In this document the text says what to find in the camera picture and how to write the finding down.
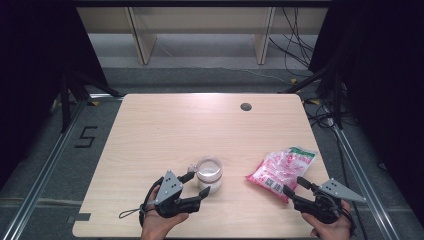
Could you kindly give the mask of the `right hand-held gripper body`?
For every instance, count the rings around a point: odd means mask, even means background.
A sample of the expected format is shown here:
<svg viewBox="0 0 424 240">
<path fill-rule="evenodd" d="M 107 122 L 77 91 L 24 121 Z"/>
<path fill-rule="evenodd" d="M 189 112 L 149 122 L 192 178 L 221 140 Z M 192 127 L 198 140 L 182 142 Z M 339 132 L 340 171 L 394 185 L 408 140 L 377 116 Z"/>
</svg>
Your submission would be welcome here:
<svg viewBox="0 0 424 240">
<path fill-rule="evenodd" d="M 340 182 L 331 178 L 321 185 L 314 183 L 312 191 L 314 201 L 308 200 L 295 194 L 292 198 L 294 209 L 301 213 L 313 215 L 324 224 L 336 222 L 343 212 L 341 200 L 354 202 L 366 202 L 366 198 L 352 191 Z"/>
</svg>

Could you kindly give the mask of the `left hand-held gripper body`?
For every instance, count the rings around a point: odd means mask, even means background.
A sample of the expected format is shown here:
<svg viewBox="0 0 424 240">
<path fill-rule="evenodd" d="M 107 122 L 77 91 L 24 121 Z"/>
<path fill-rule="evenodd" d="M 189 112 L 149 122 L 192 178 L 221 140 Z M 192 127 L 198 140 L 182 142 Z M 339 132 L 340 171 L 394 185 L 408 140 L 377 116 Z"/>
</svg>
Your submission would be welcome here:
<svg viewBox="0 0 424 240">
<path fill-rule="evenodd" d="M 154 200 L 156 212 L 163 218 L 171 218 L 180 213 L 198 212 L 201 201 L 195 197 L 182 199 L 183 186 L 172 171 L 167 171 Z"/>
</svg>

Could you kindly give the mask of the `clear glass jar with lid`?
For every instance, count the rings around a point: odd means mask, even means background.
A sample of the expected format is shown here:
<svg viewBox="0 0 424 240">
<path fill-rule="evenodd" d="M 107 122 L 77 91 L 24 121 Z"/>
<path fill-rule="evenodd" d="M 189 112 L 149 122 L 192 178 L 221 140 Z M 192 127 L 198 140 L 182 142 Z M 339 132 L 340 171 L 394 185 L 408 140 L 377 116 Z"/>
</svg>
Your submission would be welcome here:
<svg viewBox="0 0 424 240">
<path fill-rule="evenodd" d="M 197 163 L 188 167 L 197 178 L 197 187 L 200 190 L 210 188 L 209 193 L 217 192 L 222 186 L 223 168 L 221 161 L 215 156 L 205 156 Z"/>
</svg>

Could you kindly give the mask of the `pink and white plastic bag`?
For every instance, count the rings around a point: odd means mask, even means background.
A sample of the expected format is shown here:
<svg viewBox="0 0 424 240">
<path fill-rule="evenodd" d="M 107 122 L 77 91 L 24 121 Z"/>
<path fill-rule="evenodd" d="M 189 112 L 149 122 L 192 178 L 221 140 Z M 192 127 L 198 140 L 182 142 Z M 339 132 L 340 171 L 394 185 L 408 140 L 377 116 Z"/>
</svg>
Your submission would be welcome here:
<svg viewBox="0 0 424 240">
<path fill-rule="evenodd" d="M 317 157 L 317 152 L 298 146 L 279 152 L 271 152 L 261 161 L 256 170 L 246 179 L 288 202 L 283 187 L 294 190 L 297 178 L 302 177 Z"/>
</svg>

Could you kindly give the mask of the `person's right hand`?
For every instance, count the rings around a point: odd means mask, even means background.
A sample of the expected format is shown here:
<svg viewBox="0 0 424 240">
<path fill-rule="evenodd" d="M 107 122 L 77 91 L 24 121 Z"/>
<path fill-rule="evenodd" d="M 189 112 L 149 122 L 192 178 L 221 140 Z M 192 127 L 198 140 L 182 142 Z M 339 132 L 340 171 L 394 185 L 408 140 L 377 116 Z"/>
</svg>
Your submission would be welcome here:
<svg viewBox="0 0 424 240">
<path fill-rule="evenodd" d="M 311 237 L 319 237 L 321 240 L 350 240 L 351 222 L 346 216 L 341 216 L 332 224 L 324 224 L 308 213 L 302 213 L 301 216 L 312 226 Z"/>
</svg>

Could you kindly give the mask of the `person's left hand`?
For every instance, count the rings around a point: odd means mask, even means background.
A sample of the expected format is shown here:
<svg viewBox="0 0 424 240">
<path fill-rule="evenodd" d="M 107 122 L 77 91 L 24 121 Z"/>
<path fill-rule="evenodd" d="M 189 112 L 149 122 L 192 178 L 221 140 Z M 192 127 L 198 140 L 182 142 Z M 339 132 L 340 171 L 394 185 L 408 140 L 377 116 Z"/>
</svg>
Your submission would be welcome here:
<svg viewBox="0 0 424 240">
<path fill-rule="evenodd" d="M 154 205 L 148 205 L 146 210 L 140 240 L 164 240 L 175 226 L 189 218 L 188 213 L 163 218 L 156 212 Z"/>
</svg>

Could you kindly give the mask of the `black metal stand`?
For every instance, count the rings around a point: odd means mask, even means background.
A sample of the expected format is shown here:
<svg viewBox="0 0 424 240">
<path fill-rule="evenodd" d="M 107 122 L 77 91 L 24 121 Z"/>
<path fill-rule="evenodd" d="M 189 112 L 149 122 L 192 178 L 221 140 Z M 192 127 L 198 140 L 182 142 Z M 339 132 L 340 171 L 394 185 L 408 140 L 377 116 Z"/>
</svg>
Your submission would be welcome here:
<svg viewBox="0 0 424 240">
<path fill-rule="evenodd" d="M 92 85 L 112 97 L 124 97 L 124 94 L 112 89 L 107 83 L 101 83 L 78 71 L 66 72 L 62 76 L 60 88 L 62 108 L 61 132 L 65 132 L 71 123 L 69 93 L 72 93 L 77 101 L 87 101 L 90 98 L 90 95 L 86 89 L 86 85 Z"/>
<path fill-rule="evenodd" d="M 321 80 L 318 84 L 316 94 L 320 99 L 329 99 L 333 101 L 333 110 L 331 116 L 339 128 L 342 128 L 341 112 L 341 80 L 338 71 L 331 66 L 326 66 L 313 75 L 307 77 L 301 83 L 296 84 L 285 91 L 285 94 L 296 93 L 304 87 L 312 84 L 316 80 Z"/>
</svg>

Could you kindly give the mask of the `black tape strip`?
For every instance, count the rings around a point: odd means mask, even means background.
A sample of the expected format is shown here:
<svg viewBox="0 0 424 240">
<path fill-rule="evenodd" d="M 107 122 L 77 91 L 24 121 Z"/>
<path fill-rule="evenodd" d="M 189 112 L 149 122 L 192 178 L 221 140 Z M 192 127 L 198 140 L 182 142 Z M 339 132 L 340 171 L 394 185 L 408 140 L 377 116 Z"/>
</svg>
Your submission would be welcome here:
<svg viewBox="0 0 424 240">
<path fill-rule="evenodd" d="M 68 224 L 73 224 L 76 221 L 89 221 L 91 217 L 90 213 L 78 213 L 76 215 L 69 216 L 67 218 Z"/>
</svg>

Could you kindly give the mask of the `black curtain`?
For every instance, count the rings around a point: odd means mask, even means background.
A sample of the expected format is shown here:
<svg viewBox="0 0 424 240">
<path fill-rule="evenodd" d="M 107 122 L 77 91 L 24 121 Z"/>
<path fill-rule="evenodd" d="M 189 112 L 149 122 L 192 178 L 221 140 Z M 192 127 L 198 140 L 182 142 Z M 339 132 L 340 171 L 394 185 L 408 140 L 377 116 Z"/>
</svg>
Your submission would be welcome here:
<svg viewBox="0 0 424 240">
<path fill-rule="evenodd" d="M 69 71 L 107 83 L 72 0 L 0 0 L 0 189 Z"/>
<path fill-rule="evenodd" d="M 424 227 L 424 0 L 332 0 L 310 70 L 329 63 L 354 20 L 339 67 L 353 112 Z"/>
</svg>

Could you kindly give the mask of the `beige wooden shelf unit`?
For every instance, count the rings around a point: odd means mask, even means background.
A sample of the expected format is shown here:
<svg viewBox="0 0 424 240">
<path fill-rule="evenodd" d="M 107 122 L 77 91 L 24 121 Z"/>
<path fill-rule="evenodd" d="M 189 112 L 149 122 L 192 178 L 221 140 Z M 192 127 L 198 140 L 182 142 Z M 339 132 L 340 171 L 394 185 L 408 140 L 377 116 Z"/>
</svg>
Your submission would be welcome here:
<svg viewBox="0 0 424 240">
<path fill-rule="evenodd" d="M 141 64 L 149 63 L 159 34 L 250 34 L 257 63 L 265 63 L 269 36 L 317 35 L 327 10 L 312 7 L 79 7 L 89 33 L 130 34 Z"/>
</svg>

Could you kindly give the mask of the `aluminium floor rail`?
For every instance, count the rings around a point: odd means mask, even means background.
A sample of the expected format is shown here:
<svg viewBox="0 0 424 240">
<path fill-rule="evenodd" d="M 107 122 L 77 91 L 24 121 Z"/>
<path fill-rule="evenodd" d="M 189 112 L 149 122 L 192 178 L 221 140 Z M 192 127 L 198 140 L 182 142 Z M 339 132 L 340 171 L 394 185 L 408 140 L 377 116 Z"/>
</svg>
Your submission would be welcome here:
<svg viewBox="0 0 424 240">
<path fill-rule="evenodd" d="M 60 132 L 57 140 L 54 143 L 48 158 L 45 160 L 41 170 L 34 180 L 26 197 L 21 201 L 19 208 L 10 221 L 4 233 L 0 236 L 0 240 L 18 240 L 30 219 L 37 202 L 49 181 L 64 149 L 70 135 L 73 132 L 74 126 L 78 121 L 81 112 L 85 108 L 85 102 L 78 102 L 71 115 L 71 120 L 68 126 Z"/>
<path fill-rule="evenodd" d="M 395 229 L 390 216 L 385 210 L 382 201 L 376 194 L 376 191 L 371 185 L 369 178 L 367 177 L 363 167 L 361 166 L 358 157 L 356 156 L 350 142 L 348 141 L 343 130 L 340 130 L 338 126 L 334 127 L 337 138 L 341 141 L 341 146 L 347 155 L 347 162 L 351 168 L 353 176 L 364 194 L 367 200 L 368 208 L 372 213 L 380 232 L 385 240 L 400 240 L 399 234 Z"/>
</svg>

